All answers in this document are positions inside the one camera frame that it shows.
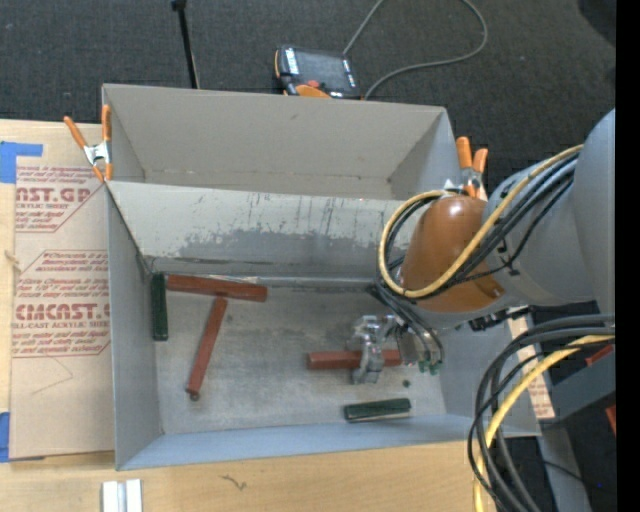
wire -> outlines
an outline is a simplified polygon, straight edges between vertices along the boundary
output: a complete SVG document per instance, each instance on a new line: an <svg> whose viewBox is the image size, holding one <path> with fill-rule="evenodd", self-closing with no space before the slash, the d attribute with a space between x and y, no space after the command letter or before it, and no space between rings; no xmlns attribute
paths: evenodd
<svg viewBox="0 0 640 512"><path fill-rule="evenodd" d="M387 75L383 76L382 78L380 78L378 81L376 81L371 87L369 87L369 89L367 90L367 92L364 94L363 99L364 100L368 100L371 95L373 94L373 92L380 87L383 83L385 83L386 81L388 81L389 79L398 76L400 74L404 74L404 73L408 73L409 71L415 71L418 69L425 69L425 68L431 68L431 67L436 67L436 66L445 66L445 65L449 65L449 64L455 64L456 62L461 62L463 60L467 60L471 57L473 57L474 55L477 55L478 53L480 53L483 48L485 47L485 45L487 44L487 40L489 39L489 29L487 28L487 23L484 20L482 14L480 13L480 11L468 0L461 0L463 4L465 4L469 9L471 9L471 11L476 15L476 17L478 18L478 20L480 21L480 24L482 25L482 42L480 43L480 45L473 51L465 54L465 55L461 55L460 57L453 57L450 59L444 59L444 60L439 60L439 61L434 61L434 62L424 62L422 64L413 64L411 66L406 66L400 69L396 69L395 71L392 71L391 73L388 73Z"/></svg>
<svg viewBox="0 0 640 512"><path fill-rule="evenodd" d="M569 181L567 183L565 183L562 188L556 192L556 194L549 200L549 202L544 206L544 208L536 215L536 217L533 219L533 221L531 222L531 224L529 225L529 227L527 228L526 232L524 233L524 235L522 236L520 242L518 243L518 245L516 246L515 250L513 251L513 254L511 256L509 256L506 260L503 260L503 264L500 265L497 268L491 269L491 270L487 270L485 272L480 272L477 274L473 274L473 275L468 275L474 268L476 268L480 262L482 262L486 256L488 255L489 252L491 252L493 249L495 249L495 244L484 244L482 245L482 248L478 249L478 251L474 252L473 257L471 257L468 260L468 263L465 264L465 269L460 271L459 273L457 273L457 275L455 277L452 277L449 282L443 286L443 288L451 288L452 286L461 284L461 283L465 283L468 281L473 281L475 279L480 279L482 277L491 275L491 274L495 274L496 272L499 272L500 270L510 267L513 262L518 258L518 256L520 256L520 254L522 253L522 250L524 249L524 246L526 245L526 243L529 241L529 238L531 238L531 235L534 231L534 229L536 228L536 226L540 223L540 221L544 218L544 216L549 213L549 211L551 210L551 208L553 208L553 206L558 202L558 200L560 200L560 198L565 194L565 192L571 187L572 181ZM507 227L511 227L510 225L511 223L507 223L507 222L501 222L498 225L498 228L503 228L505 226ZM498 242L502 241L502 231L503 230L498 230L498 228L496 228L495 232L491 232L492 236L496 236L496 239Z"/></svg>
<svg viewBox="0 0 640 512"><path fill-rule="evenodd" d="M376 2L376 4L373 6L373 8L369 11L369 14L367 14L367 17L364 19L364 21L362 22L360 27L358 27L358 30L356 30L355 34L351 38L351 41L349 41L347 46L345 46L344 50L342 50L342 53L344 53L345 55L347 53L349 53L349 50L351 50L351 47L356 42L356 39L358 39L358 37L360 37L360 34L362 33L364 28L369 23L369 20L371 19L371 16L373 16L373 14L378 10L378 7L380 7L380 5L382 5L382 2L384 2L384 0L378 0Z"/></svg>
<svg viewBox="0 0 640 512"><path fill-rule="evenodd" d="M566 339L566 338L575 338L581 337L588 334L601 334L601 335L612 335L615 331L612 328L603 329L601 327L602 324L611 323L614 321L614 315L602 315L602 314L590 314L590 315L578 315L573 317L560 318L552 321L545 322L543 324L539 324L530 328L527 332L521 334L517 338L515 338L507 347L505 347L502 352L494 359L491 365L485 371L480 384L478 386L478 391L476 395L476 417L474 422L472 423L471 429L469 431L469 436L467 440L467 452L468 457L471 462L472 469L476 475L478 481L482 484L483 487L487 490L487 492L494 498L496 504L502 504L496 492L491 489L489 484L483 478L480 473L478 466L475 462L472 450L472 440L473 440L473 432L477 430L478 443L480 446L481 454L484 459L487 461L487 468L490 471L490 474L494 476L495 483L498 485L498 490L504 494L504 488L506 484L501 479L498 471L495 469L495 465L491 459L491 455L488 450L488 446L484 440L484 425L482 423L484 412L490 407L497 404L497 400L499 394L504 391L507 384L513 379L513 377L517 374L517 371L521 369L527 361L521 362L516 365L514 369L511 370L509 375L505 377L499 384L497 384L497 380L500 379L501 369L506 363L507 359L515 354L518 350L525 348L527 346L540 343L543 344L545 350L549 350L548 345L551 343L557 342L558 339ZM559 350L566 346L566 342L560 347L552 347L550 350ZM489 381L492 380L492 394L490 398L483 402L483 396L486 393L487 386ZM505 496L507 499L513 500L513 495Z"/></svg>
<svg viewBox="0 0 640 512"><path fill-rule="evenodd" d="M358 37L360 37L360 34L362 33L362 31L369 24L369 21L371 20L371 17L374 15L374 13L378 10L378 8L382 5L383 2L384 2L384 0L378 0L375 3L375 5L371 8L371 10L369 11L369 14L367 14L367 16L365 17L364 21L358 27L358 30L356 30L355 34L351 37L351 40L347 43L347 46L345 46L344 50L342 50L342 53L344 55L349 53L349 51L353 47L354 43L358 39ZM475 16L478 18L478 21L480 21L480 24L482 25L482 42L480 43L480 45L475 50L473 50L473 51L471 51L471 52L469 52L467 54L461 55L459 57L452 57L452 58L449 58L449 59L433 61L433 62L423 62L423 63L420 63L420 64L413 64L411 66L406 66L406 67L403 67L403 68L396 69L395 71L392 71L391 73L388 73L387 75L384 75L382 78L380 78L378 81L376 81L371 87L369 87L369 89L364 94L362 99L363 100L368 100L369 97L373 94L373 92L378 87L380 87L384 82L386 82L387 80L393 78L394 76L397 76L397 75L400 75L400 74L404 74L404 73L408 73L409 71L415 71L417 69L432 68L432 67L436 67L436 66L445 66L445 65L448 65L448 64L455 64L456 62L461 62L463 60L467 60L467 59L473 57L474 55L477 55L478 53L480 53L484 49L484 47L486 46L487 41L489 39L489 29L487 27L487 22L484 20L484 17L482 16L482 13L480 13L478 8L476 6L474 6L469 0L461 0L461 2L463 4L465 4L469 9L471 9L471 12L473 12L473 14L475 14Z"/></svg>
<svg viewBox="0 0 640 512"><path fill-rule="evenodd" d="M569 343L567 348L558 349L556 352L550 354L545 357L540 363L538 363L533 370L524 375L520 381L516 384L516 386L509 392L507 397L504 399L500 407L498 407L497 411L494 413L491 421L489 422L489 426L484 434L484 442L487 447L491 446L493 442L494 436L496 432L500 428L505 416L511 410L513 405L515 404L518 397L524 392L524 390L529 386L529 384L535 379L538 375L542 374L544 371L549 369L551 366L556 364L562 359L570 356L571 354L576 353L581 349L582 345L589 345L593 343L599 343L602 341L610 340L612 335L587 335L578 340L575 340ZM480 473L484 471L484 461L479 461L477 465L477 469ZM476 511L484 510L482 504L482 495L481 495L481 483L478 479L474 482L473 487L473 497L474 497L474 507Z"/></svg>
<svg viewBox="0 0 640 512"><path fill-rule="evenodd" d="M389 234L391 230L394 228L398 219L403 215L404 211L408 208L411 208L418 201L422 201L425 198L433 198L433 197L442 197L445 195L450 195L448 192L443 190L436 190L432 192L424 192L422 194L418 194L417 196L412 197L411 199L404 202L392 215L387 224L385 225L381 242L378 247L378 269L384 280L384 283L387 287L393 291L397 295L401 295L408 299L422 299L432 294L434 291L438 290L441 286L443 286L449 279L451 279L455 273L462 267L462 265L469 259L472 252L480 245L480 242L485 237L485 235L489 232L489 230L496 224L502 215L503 211L514 201L516 196L522 191L522 189L527 186L533 179L539 176L541 173L552 167L554 164L564 160L568 156L571 156L582 149L582 145L574 146L569 148L557 155L545 160L541 164L539 164L536 168L534 168L527 176L525 176L515 187L513 187L507 196L502 200L502 202L497 206L497 208L489 215L484 224L480 227L475 236L471 239L471 241L467 244L464 250L460 253L458 258L451 264L451 266L433 283L430 285L421 288L419 290L408 290L406 288L398 285L391 276L389 275L389 271L387 269L387 241L389 238Z"/></svg>

black cable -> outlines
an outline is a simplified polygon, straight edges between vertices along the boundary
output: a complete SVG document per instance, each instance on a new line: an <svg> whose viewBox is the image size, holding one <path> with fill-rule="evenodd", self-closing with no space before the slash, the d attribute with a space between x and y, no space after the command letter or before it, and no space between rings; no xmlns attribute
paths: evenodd
<svg viewBox="0 0 640 512"><path fill-rule="evenodd" d="M534 218L534 220L531 222L531 224L529 225L529 227L527 228L527 231L525 232L525 234L522 236L522 239L520 240L520 242L518 243L516 249L513 251L513 254L499 267L491 269L491 270L487 270L485 272L479 272L477 274L473 274L473 275L463 275L463 273L461 273L460 277L452 277L450 281L447 282L447 288L451 288L452 286L461 284L461 283L466 283L469 281L473 281L476 279L480 279L482 277L491 275L491 274L495 274L496 272L499 272L507 267L510 267L511 264L518 258L518 256L520 255L520 253L522 252L522 250L524 249L525 244L527 243L527 241L529 240L529 238L531 237L531 234L533 233L533 230L535 229L535 227L540 223L540 221L544 218L544 216L551 210L551 208L558 202L558 200L562 197L562 195L571 187L571 182L567 182L557 193L554 197L552 197L549 202L545 205L545 207L540 211L540 213L538 213L538 215ZM473 260L473 262L475 263L475 260L478 259L480 261L484 260L484 257L482 256L476 256ZM469 264L469 267L471 267L471 269L475 268L479 263L475 263L475 264Z"/></svg>
<svg viewBox="0 0 640 512"><path fill-rule="evenodd" d="M491 405L491 403L497 400L497 394L492 396L490 400L482 404L482 397L486 393L486 389L489 383L489 380L493 378L495 372L500 372L505 362L509 357L511 357L515 352L520 350L521 348L530 346L535 343L547 343L549 341L557 341L557 339L569 337L578 337L587 334L591 334L594 332L594 325L601 325L602 323L613 321L613 315L580 315L569 318L560 318L557 320L552 320L546 322L544 324L539 324L537 326L532 327L526 333L521 334L516 339L514 339L507 347L505 347L502 352L494 359L494 361L489 365L487 370L485 371L480 385L478 386L477 395L476 395L476 411L479 411L476 417L476 422L481 418L482 413ZM477 425L477 429L479 433L482 434L481 437L481 448L483 445L483 437L484 437L484 427L480 422Z"/></svg>
<svg viewBox="0 0 640 512"><path fill-rule="evenodd" d="M600 334L599 331L597 330L593 330L593 329L586 329L583 333L581 333L581 335L587 335L587 334ZM555 337L561 336L561 337L565 337L566 334L564 332L560 332L560 333L551 333L554 334ZM549 333L541 333L539 336L537 337L541 337L541 338L548 338ZM536 343L536 342L540 342L540 343L545 343L548 341L555 341L554 339L542 339L542 340L534 340L532 341L532 343ZM575 346L575 347L571 347L574 349L578 349L578 350L585 350L587 348L590 348L593 345L607 345L610 344L610 341L606 341L606 342L602 342L602 343L594 343L594 344L589 344L589 345L584 345L584 346ZM558 346L555 347L553 349L553 351L555 350L564 350L567 349L568 347L565 345L562 346ZM507 377L505 377L504 379L502 379L502 381L497 385L496 389L494 390L494 393L492 393L491 397L486 400L484 403L481 403L480 401L480 397L482 395L480 395L480 392L477 395L477 401L476 401L476 417L472 423L471 429L469 431L469 436L467 439L467 455L469 457L472 469L476 475L476 477L478 478L478 481L483 485L483 487L489 492L489 494L492 496L492 498L494 498L494 500L497 498L498 500L500 500L500 496L502 495L503 497L506 497L507 500L513 505L515 506L518 510L538 510L538 508L535 506L535 503L533 504L533 507L531 507L530 509L526 509L524 507L524 505L522 505L517 498L515 498L515 496L513 495L513 493L510 491L510 489L508 488L506 482L504 482L504 480L502 479L501 475L499 474L499 471L497 470L497 467L495 466L495 462L493 461L493 458L489 452L489 448L486 445L486 440L484 439L484 425L483 425L483 414L484 412L486 412L486 410L489 407L492 407L494 405L497 405L497 400L499 398L500 393L502 393L507 385L511 382L511 380L513 380L513 378L515 378L515 376L518 374L518 371L520 371L522 369L522 367L524 365L526 365L528 362L530 362L532 359L537 358L536 356L530 356L529 358L525 359L524 361L518 363L507 375ZM480 388L486 387L486 381L483 377L483 382L481 383ZM491 488L491 490L488 489L488 487L491 487L489 485L489 483L486 481L486 479L483 477L483 475L480 473L479 468L475 462L475 457L473 455L473 450L472 450L472 440L473 440L473 432L474 430L477 431L477 440L478 440L478 444L480 446L480 450L482 453L482 458L485 462L485 467L487 468L487 472L493 477L494 482L497 484L499 491L496 492L496 490L494 490L493 488Z"/></svg>
<svg viewBox="0 0 640 512"><path fill-rule="evenodd" d="M474 469L474 473L476 473L476 476L478 476L478 479L481 483L483 483L484 479L482 475L479 474L477 465L474 460L473 452L471 450L471 440L473 437L474 429L477 430L478 442L481 448L483 459L486 460L486 466L488 468L488 471L491 471L491 474L494 476L494 479L498 484L499 488L501 489L501 492L505 493L506 484L504 483L499 473L497 472L497 469L495 468L495 464L492 461L488 447L486 446L486 442L484 440L484 425L482 423L482 416L484 412L487 410L487 408L489 408L490 406L497 408L497 400L498 400L499 394L504 390L504 388L510 382L510 380L513 379L514 375L517 373L517 371L515 370L523 366L525 363L520 363L519 365L517 365L516 368L512 370L509 373L509 375L505 379L503 379L499 384L495 383L494 388L492 390L493 392L490 398L486 400L484 403L482 403L482 397L486 392L489 379L492 379L492 380L495 379L496 374L498 375L498 379L499 379L501 369L504 366L504 363L506 362L506 360L513 353L515 353L520 348L523 348L524 346L528 346L535 343L549 344L550 342L557 342L557 340L560 338L566 339L567 337L577 337L577 336L584 336L588 334L615 334L614 329L612 330L609 328L589 327L590 325L600 324L602 322L610 321L610 320L612 320L611 315L588 315L586 317L581 316L581 317L563 318L557 321L547 322L547 324L549 325L541 324L537 328L534 327L530 329L530 332L525 333L519 336L518 338L516 338L512 343L510 343L503 350L503 352L489 366L489 368L487 369L487 371L485 372L481 380L480 386L478 387L478 393L476 396L476 418L474 419L474 422L472 424L472 428L469 432L469 439L468 439L468 443L469 443L468 455L470 457L470 461L472 464L472 468ZM578 325L581 323L583 324L582 329L573 328L573 325ZM553 350L565 349L567 348L566 345L567 343L554 347ZM587 345L576 346L572 348L583 350L586 348L591 348L593 345L595 344L590 344L588 346Z"/></svg>
<svg viewBox="0 0 640 512"><path fill-rule="evenodd" d="M186 6L187 0L171 0L171 8L174 11L178 12L178 19L180 20L180 32L182 34L184 53L187 58L187 67L189 69L189 81L191 82L191 88L200 89L198 74L196 73L196 63L195 59L193 58L193 52L191 51L191 41L189 39L187 17L184 13Z"/></svg>
<svg viewBox="0 0 640 512"><path fill-rule="evenodd" d="M562 174L559 178L554 176L553 174L558 172ZM522 218L539 202L543 201L548 194L553 192L553 187L558 185L563 185L565 181L573 180L573 169L559 169L554 170L554 173L550 173L544 177L543 181L535 182L530 190L523 196L514 207L512 207L511 211L505 215L503 219L500 220L499 223L493 228L493 230L487 234L485 240L480 244L480 246L476 249L474 254L465 262L465 264L458 271L457 275L459 277L466 277L469 272L471 272L480 262L484 261L484 259L504 240L505 236L511 232L511 230L522 220ZM558 183L551 181L551 183L547 183L547 180L552 180L553 178L558 179Z"/></svg>
<svg viewBox="0 0 640 512"><path fill-rule="evenodd" d="M527 363L533 361L534 359L537 359L537 355L529 356L524 361L521 361L519 364L517 364L511 370L511 372L507 375L507 377L505 377L505 387L506 387L506 383L508 383L512 378L514 378ZM501 476L497 471L497 468L495 467L495 463L493 462L491 457L486 457L483 452L482 458L484 460L485 467L487 468L487 473L493 476L493 480L497 483L498 487L500 488L500 493L496 492L491 487L490 483L484 478L484 476L482 476L482 473L480 473L480 469L475 463L475 458L473 456L473 450L472 450L473 431L474 431L474 428L477 428L477 423L482 422L482 419L483 419L482 415L485 410L486 409L481 409L480 413L476 411L476 417L474 419L474 422L471 425L471 429L469 430L469 436L467 439L467 455L470 457L470 459L473 459L472 467L474 468L474 473L478 478L478 481L480 481L480 483L485 488L485 490L489 492L489 494L494 499L494 501L497 500L502 503L503 500L500 498L500 495L502 495L504 498L506 498L506 501L508 501L512 506L514 506L521 512L526 512L526 509L520 505L517 498L513 495L513 493L507 487L506 483L502 480Z"/></svg>

black cable wire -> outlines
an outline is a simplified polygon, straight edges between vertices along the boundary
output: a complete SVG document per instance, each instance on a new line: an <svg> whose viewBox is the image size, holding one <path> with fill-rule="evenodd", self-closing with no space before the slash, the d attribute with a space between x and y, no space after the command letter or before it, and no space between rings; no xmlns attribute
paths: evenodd
<svg viewBox="0 0 640 512"><path fill-rule="evenodd" d="M458 285L458 284L461 284L461 283L466 283L466 282L469 282L469 281L480 279L482 277L485 277L485 276L488 276L488 275L491 275L491 274L495 274L496 272L499 272L502 269L510 267L511 264L518 258L518 256L520 255L520 253L524 249L524 246L526 245L527 241L531 237L531 234L533 233L535 227L540 223L540 221L545 217L545 215L547 213L549 213L551 208L558 202L558 200L564 195L564 193L571 187L571 184L572 184L572 182L567 182L556 193L556 195L549 200L547 205L540 211L540 213L531 222L531 224L527 228L527 231L522 236L522 239L520 240L520 242L516 246L516 249L513 251L513 254L502 265L500 265L497 268L494 268L494 269L491 269L491 270L487 270L485 272L479 272L479 273L473 274L473 275L463 275L463 272L461 272L460 277L456 276L456 277L452 277L451 278L451 280L447 283L447 285L448 285L447 288L451 288L452 286L455 286L455 285ZM474 257L472 263L469 264L469 267L471 267L471 269L473 269L473 268L475 268L475 267L477 267L479 265L479 262L475 263L476 260L483 261L484 258L482 256Z"/></svg>
<svg viewBox="0 0 640 512"><path fill-rule="evenodd" d="M524 361L521 361L519 364L517 364L511 370L511 372L507 375L507 377L505 377L505 381L506 382L510 381L513 377L515 377L518 374L518 372L526 364L528 364L529 362L533 361L534 359L537 359L537 355L529 356ZM477 426L476 426L477 422L482 422L482 419L483 419L482 418L482 414L483 413L484 413L484 410L482 410L481 413L476 412L476 418L474 419L474 423L472 423L472 425L471 425L471 429L469 430L469 436L468 436L468 440L467 440L467 454L470 457L470 459L473 459L472 467L475 467L474 473L476 474L476 477L478 478L478 480L480 481L482 486L485 488L485 490L489 492L489 494L494 499L494 501L499 501L501 503L501 505L500 505L501 508L505 508L504 504L502 504L503 501L508 501L509 503L511 503L512 506L516 507L520 511L526 512L526 509L524 509L522 506L520 506L517 498L513 495L513 493L511 493L511 491L506 486L505 482L502 480L502 478L498 474L497 468L495 467L495 463L493 462L491 457L485 457L484 453L483 453L483 460L485 462L485 467L487 468L487 473L494 477L494 481L498 484L498 487L500 488L500 492L496 492L496 490L494 490L491 487L490 483L480 473L480 470L479 470L477 464L475 463L475 458L473 456L473 450L472 450L472 444L471 443L472 443L472 440L473 440L474 428L477 428Z"/></svg>
<svg viewBox="0 0 640 512"><path fill-rule="evenodd" d="M562 173L563 169L557 170L558 173ZM547 183L547 180L554 178L552 173L547 174L543 181L536 182L530 187L530 190L523 196L517 204L511 209L511 211L505 215L505 217L497 223L493 230L487 234L480 246L474 251L474 254L463 264L456 276L458 278L466 277L473 269L475 269L484 259L504 240L505 236L522 220L534 206L543 201L548 194L553 191L553 185L563 185L565 181L571 183L573 179L573 170L569 170L569 174L561 175L558 179L558 183Z"/></svg>
<svg viewBox="0 0 640 512"><path fill-rule="evenodd" d="M478 393L476 395L476 418L472 424L472 428L469 432L468 438L468 455L470 457L470 462L472 468L474 469L474 473L478 477L478 480L487 484L481 474L479 474L477 464L475 463L475 459L473 456L473 452L471 449L471 440L473 438L474 430L477 430L478 442L481 448L481 453L483 459L485 459L485 465L488 468L488 472L494 476L494 480L496 481L498 487L500 488L500 492L504 493L505 496L509 497L509 492L505 492L506 484L500 477L495 464L492 461L491 455L489 453L488 447L486 446L486 442L484 440L484 425L482 423L482 416L484 412L489 407L494 407L494 411L497 410L497 400L499 394L504 390L506 385L513 379L517 371L512 370L507 377L505 377L499 384L497 381L494 381L495 376L499 375L502 367L506 360L515 352L517 352L520 348L524 346L528 346L535 343L541 344L550 344L551 342L557 342L558 339L567 339L567 338L575 338L579 336L584 336L588 334L615 334L615 329L611 328L593 328L590 327L594 324L602 324L606 321L612 321L612 315L586 315L580 317L570 317L563 318L551 322L547 322L546 324L541 324L540 326L534 327L529 330L529 332L519 336L512 343L510 343L503 352L493 361L493 363L489 366L487 371L485 372L480 386L478 387ZM582 329L577 329L574 326L582 324ZM562 345L556 346L552 348L554 350L562 350L567 348L568 342L565 342ZM580 350L592 348L593 345L597 344L589 344L585 346L576 346L572 348L577 348ZM516 368L523 366L525 363L520 363L516 365ZM486 388L488 386L489 379L494 381L494 387L492 389L492 394L488 400L482 403L482 397L486 393Z"/></svg>
<svg viewBox="0 0 640 512"><path fill-rule="evenodd" d="M566 339L569 337L578 337L585 335L585 332L591 334L594 332L594 325L602 325L606 322L613 321L613 315L580 315L569 318L561 318L557 320L552 320L546 322L544 324L539 324L537 326L532 327L526 333L521 334L516 339L514 339L507 347L505 347L502 352L494 359L494 361L489 365L487 370L485 371L480 385L478 386L477 395L476 395L476 411L478 412L479 417L481 417L482 413L488 408L494 400L497 400L497 394L492 396L490 400L482 404L482 397L486 394L486 389L489 383L489 380L493 378L495 372L500 372L505 362L509 357L511 357L514 353L516 353L521 348L530 346L535 343L547 343L550 341L557 341L558 339ZM477 425L477 429L479 431L479 435L481 438L480 444L481 448L483 445L484 439L484 427L480 422Z"/></svg>
<svg viewBox="0 0 640 512"><path fill-rule="evenodd" d="M581 335L588 335L588 334L601 334L600 332L598 332L597 330L593 330L593 329L587 329L585 330L583 333L581 333ZM548 338L548 334L549 333L543 333L540 336L542 338ZM560 335L561 337L565 336L565 333L551 333L551 334L555 334L555 336L557 337L558 335ZM536 343L536 342L540 342L540 343L545 343L548 341L555 341L553 339L547 339L547 340L538 340L538 341L533 341L532 343ZM601 342L601 343L594 343L594 344L589 344L589 345L579 345L579 346L575 346L575 347L571 347L573 349L578 349L578 350L585 350L587 348L591 348L593 345L600 345L600 346L604 346L604 345L608 345L610 344L611 341L605 341L605 342ZM558 346L555 347L552 351L556 351L556 350L565 350L568 347L566 346L566 344L562 345L562 346ZM511 380L513 380L515 378L515 376L518 374L518 372L522 369L523 366L525 366L528 362L530 362L532 359L537 358L536 356L530 356L529 358L525 359L524 361L521 361L520 363L518 363L517 365L515 365L515 367L509 372L509 374L502 379L502 381L498 384L498 386L496 387L494 393L491 395L491 397L486 400L484 403L480 403L479 402L479 398L477 398L477 402L476 402L476 417L474 418L474 421L472 423L471 429L469 431L469 435L467 438L467 455L469 457L472 469L476 475L476 477L478 478L478 481L483 485L483 487L487 490L487 492L489 492L489 494L491 495L491 497L495 500L496 498L501 502L500 506L504 508L504 504L502 503L502 498L506 498L514 507L516 507L518 510L522 511L527 511L527 510L538 510L538 508L535 506L531 507L529 509L527 509L522 503L520 503L517 498L515 498L515 496L513 495L513 493L510 491L510 489L508 488L506 482L504 482L504 480L502 479L496 465L495 462L493 461L493 458L490 454L489 448L487 447L486 444L486 440L484 439L484 425L483 425L483 415L484 413L487 411L487 409L489 409L489 407L496 405L497 404L497 400L499 398L500 393L502 393L507 385L511 382ZM486 382L484 382L484 378L483 378L483 383L481 383L481 388L483 387L483 384L486 385ZM495 484L498 486L498 491L496 491L495 489L493 489L490 484L487 482L487 480L484 478L484 476L480 473L479 468L477 466L477 463L475 462L475 456L473 455L473 445L472 445L472 440L473 440L473 433L474 430L477 431L476 433L476 437L478 440L478 444L480 446L480 450L481 450L481 454L482 454L482 458L483 461L485 463L485 467L487 468L487 473L489 475L491 475L491 477L493 477L493 480L495 482Z"/></svg>

